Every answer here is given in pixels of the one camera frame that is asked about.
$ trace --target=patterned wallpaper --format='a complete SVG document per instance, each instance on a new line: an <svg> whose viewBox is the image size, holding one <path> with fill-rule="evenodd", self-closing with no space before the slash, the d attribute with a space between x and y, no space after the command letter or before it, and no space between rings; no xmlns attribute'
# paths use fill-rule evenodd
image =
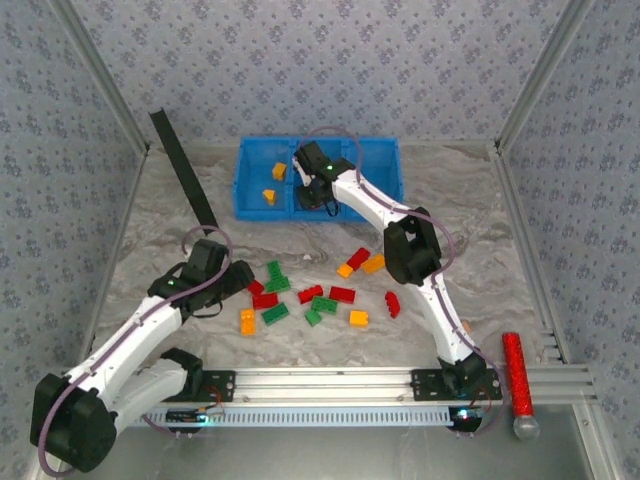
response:
<svg viewBox="0 0 640 480"><path fill-rule="evenodd" d="M497 136L566 0L76 2L145 136Z"/></svg>
<svg viewBox="0 0 640 480"><path fill-rule="evenodd" d="M0 478L33 389L78 360L137 159L46 2L0 4Z"/></svg>
<svg viewBox="0 0 640 480"><path fill-rule="evenodd" d="M640 478L640 5L596 2L509 157L576 362Z"/></svg>

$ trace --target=gray marble surface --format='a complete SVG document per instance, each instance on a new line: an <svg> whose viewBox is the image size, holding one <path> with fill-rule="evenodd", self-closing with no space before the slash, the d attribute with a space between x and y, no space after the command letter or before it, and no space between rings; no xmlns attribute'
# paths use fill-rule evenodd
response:
<svg viewBox="0 0 640 480"><path fill-rule="evenodd" d="M410 292L386 270L359 271L344 280L336 269L361 246L382 251L380 235L367 224L249 223L234 219L231 187L237 147L187 148L196 174L223 229L235 244L235 259L246 260L256 278L277 259L293 291L281 294L291 315L267 327L258 317L257 335L239 332L239 312L251 306L247 292L228 299L213 319L191 318L156 349L171 346L200 356L208 367L259 366L427 366L437 365L435 343L425 329ZM448 226L459 257L446 275L461 319L472 327L480 347L501 361L501 333L516 331L528 361L545 362L536 318L522 274L509 220L484 150L403 146L405 203L422 205ZM144 167L120 258L97 328L100 345L146 295L151 282L184 260L179 242L196 219L167 156L152 147ZM443 253L449 249L440 236ZM296 292L314 284L357 290L355 309L369 312L369 327L349 326L351 308L340 305L316 327L304 319ZM402 313L391 320L384 292L394 290Z"/></svg>

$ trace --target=metal bracket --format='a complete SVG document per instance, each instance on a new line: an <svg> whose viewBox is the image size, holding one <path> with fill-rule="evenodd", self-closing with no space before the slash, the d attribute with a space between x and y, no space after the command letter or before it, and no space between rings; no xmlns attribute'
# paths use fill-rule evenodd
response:
<svg viewBox="0 0 640 480"><path fill-rule="evenodd" d="M461 400L446 386L441 369L411 370L411 388L416 402ZM487 369L476 386L476 395L469 400L502 400L498 374Z"/></svg>
<svg viewBox="0 0 640 480"><path fill-rule="evenodd" d="M233 401L235 389L236 372L233 370L204 370L202 384L195 395L182 392L167 398L165 402L210 403L221 401L228 403Z"/></svg>

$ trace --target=blue floral wallpaper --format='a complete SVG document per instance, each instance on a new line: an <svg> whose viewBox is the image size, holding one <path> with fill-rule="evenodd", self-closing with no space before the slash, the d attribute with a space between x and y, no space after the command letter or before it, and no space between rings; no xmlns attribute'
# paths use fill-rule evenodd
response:
<svg viewBox="0 0 640 480"><path fill-rule="evenodd" d="M596 2L509 153L573 360L640 478L640 4Z"/></svg>
<svg viewBox="0 0 640 480"><path fill-rule="evenodd" d="M33 389L75 364L138 163L47 2L0 4L0 478Z"/></svg>
<svg viewBox="0 0 640 480"><path fill-rule="evenodd" d="M566 0L76 2L145 136L497 136Z"/></svg>

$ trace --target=lego brick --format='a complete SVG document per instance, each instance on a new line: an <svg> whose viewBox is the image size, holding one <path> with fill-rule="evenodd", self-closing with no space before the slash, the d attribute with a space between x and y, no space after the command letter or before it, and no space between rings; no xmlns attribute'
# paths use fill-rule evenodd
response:
<svg viewBox="0 0 640 480"><path fill-rule="evenodd" d="M347 265L353 268L353 271L355 272L369 258L369 256L371 256L371 252L366 248L361 247L347 261Z"/></svg>
<svg viewBox="0 0 640 480"><path fill-rule="evenodd" d="M338 269L338 275L340 275L342 278L349 278L349 275L351 275L352 273L353 273L353 268L351 268L346 263L341 265L340 268Z"/></svg>
<svg viewBox="0 0 640 480"><path fill-rule="evenodd" d="M307 310L307 313L304 314L304 318L307 319L307 322L309 322L309 325L311 325L312 327L315 327L322 321L322 316L320 316L320 314L313 309Z"/></svg>
<svg viewBox="0 0 640 480"><path fill-rule="evenodd" d="M352 304L356 300L356 291L350 288L331 287L329 298L338 302Z"/></svg>
<svg viewBox="0 0 640 480"><path fill-rule="evenodd" d="M379 253L362 264L362 269L367 273L375 273L384 267L384 255Z"/></svg>
<svg viewBox="0 0 640 480"><path fill-rule="evenodd" d="M384 296L384 299L387 302L387 308L389 309L391 318L396 318L401 310L398 296L393 292L387 292Z"/></svg>
<svg viewBox="0 0 640 480"><path fill-rule="evenodd" d="M267 293L280 293L291 290L291 284L288 277L276 277L264 286Z"/></svg>
<svg viewBox="0 0 640 480"><path fill-rule="evenodd" d="M281 277L282 270L280 270L280 263L277 260L267 263L267 271L269 272L269 278L271 280Z"/></svg>
<svg viewBox="0 0 640 480"><path fill-rule="evenodd" d="M276 163L275 167L273 167L273 170L271 171L271 173L273 174L273 178L274 180L280 180L281 182L284 182L284 174L287 171L287 166L284 163Z"/></svg>
<svg viewBox="0 0 640 480"><path fill-rule="evenodd" d="M266 312L262 312L262 319L264 320L264 323L271 325L276 323L278 320L282 320L287 315L289 315L289 309L287 309L287 306L284 303L279 303Z"/></svg>
<svg viewBox="0 0 640 480"><path fill-rule="evenodd" d="M259 281L254 280L249 284L247 290L249 290L249 293L251 293L251 295L253 296L260 295L262 292L264 292L264 285L262 285Z"/></svg>
<svg viewBox="0 0 640 480"><path fill-rule="evenodd" d="M335 315L338 310L338 302L329 298L313 297L311 309L316 312L326 312Z"/></svg>
<svg viewBox="0 0 640 480"><path fill-rule="evenodd" d="M254 310L264 310L265 308L275 307L278 304L278 294L265 293L256 295L251 300L253 301Z"/></svg>
<svg viewBox="0 0 640 480"><path fill-rule="evenodd" d="M240 333L242 335L256 334L256 313L253 308L240 312Z"/></svg>
<svg viewBox="0 0 640 480"><path fill-rule="evenodd" d="M320 285L316 285L315 287L307 288L301 292L298 292L298 298L300 299L300 305L304 305L305 303L313 300L313 297L321 297L324 295L322 291L322 287Z"/></svg>
<svg viewBox="0 0 640 480"><path fill-rule="evenodd" d="M264 199L267 201L269 205L274 206L276 204L275 190L270 190L270 189L263 190L262 196L264 197Z"/></svg>
<svg viewBox="0 0 640 480"><path fill-rule="evenodd" d="M369 314L362 310L352 310L349 315L349 324L352 327L366 327L369 325Z"/></svg>

